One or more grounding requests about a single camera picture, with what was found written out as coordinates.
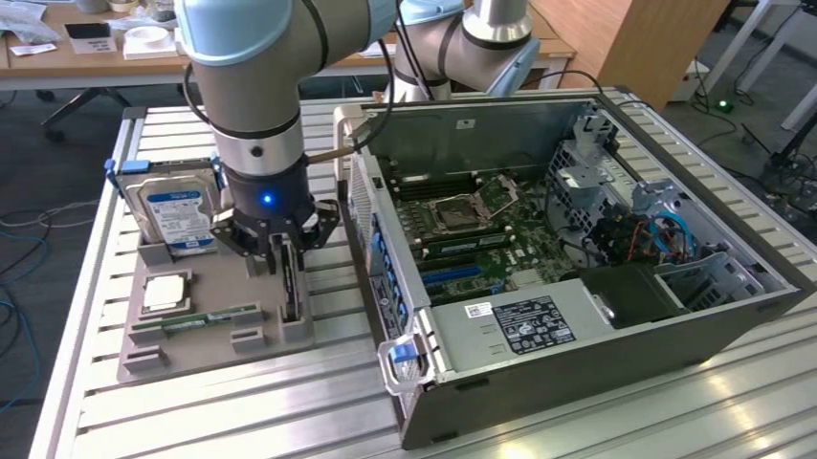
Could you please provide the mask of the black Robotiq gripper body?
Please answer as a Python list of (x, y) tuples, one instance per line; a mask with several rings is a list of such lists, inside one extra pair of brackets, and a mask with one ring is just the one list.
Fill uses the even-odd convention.
[(315, 214), (315, 203), (307, 181), (307, 161), (297, 160), (273, 175), (247, 175), (224, 167), (233, 214), (239, 225), (252, 234), (316, 235), (319, 227), (305, 227)]

